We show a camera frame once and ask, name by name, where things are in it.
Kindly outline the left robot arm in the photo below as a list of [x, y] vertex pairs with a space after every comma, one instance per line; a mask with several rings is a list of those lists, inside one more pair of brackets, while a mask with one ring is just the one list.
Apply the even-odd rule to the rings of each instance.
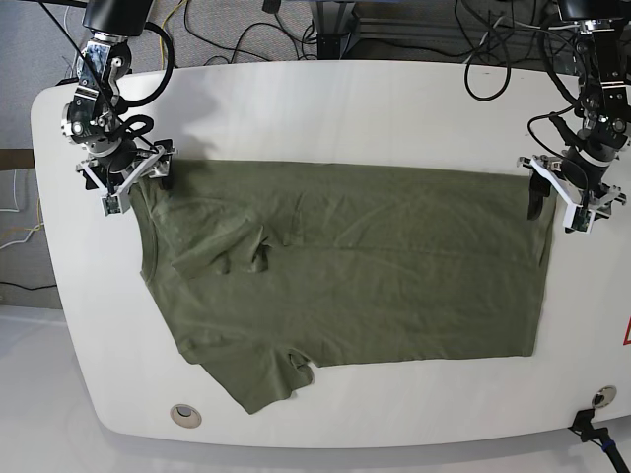
[[[541, 24], [537, 47], [544, 71], [569, 107], [530, 121], [549, 120], [567, 149], [520, 159], [521, 165], [531, 170], [527, 218], [535, 221], [541, 216], [544, 200], [555, 189], [566, 202], [566, 231], [587, 233], [593, 222], [611, 216], [613, 203], [627, 203], [619, 187], [602, 179], [630, 138], [627, 55], [621, 41], [630, 22], [630, 3], [559, 1], [557, 5], [558, 12]], [[573, 44], [580, 70], [575, 97], [545, 52], [544, 37], [557, 22], [579, 30]]]

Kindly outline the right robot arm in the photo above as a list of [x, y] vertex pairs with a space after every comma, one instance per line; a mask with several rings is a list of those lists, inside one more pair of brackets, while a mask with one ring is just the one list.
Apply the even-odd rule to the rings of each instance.
[[[131, 186], [142, 178], [156, 179], [162, 189], [173, 186], [171, 171], [175, 152], [171, 139], [148, 141], [145, 135], [154, 120], [144, 114], [125, 117], [133, 108], [156, 100], [166, 89], [175, 69], [175, 49], [165, 30], [148, 20], [151, 1], [89, 1], [83, 26], [92, 33], [77, 72], [73, 99], [65, 105], [61, 129], [88, 157], [76, 166], [88, 190], [103, 193], [105, 212], [126, 209]], [[157, 88], [148, 96], [126, 99], [118, 86], [131, 71], [128, 41], [148, 31], [157, 34], [166, 53], [166, 69]]]

